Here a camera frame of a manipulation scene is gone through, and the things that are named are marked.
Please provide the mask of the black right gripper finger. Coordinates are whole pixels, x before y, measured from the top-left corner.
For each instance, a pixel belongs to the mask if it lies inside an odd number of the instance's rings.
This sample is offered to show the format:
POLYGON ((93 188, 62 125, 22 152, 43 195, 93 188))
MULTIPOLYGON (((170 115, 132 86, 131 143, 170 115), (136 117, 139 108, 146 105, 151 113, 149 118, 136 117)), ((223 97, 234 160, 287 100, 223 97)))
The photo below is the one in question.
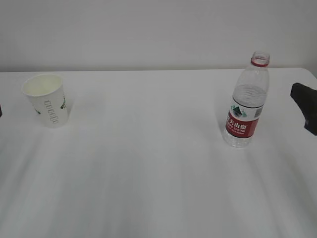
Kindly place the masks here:
POLYGON ((305 124, 304 128, 313 135, 317 134, 317 91, 301 83, 292 85, 290 96, 300 108, 305 124))

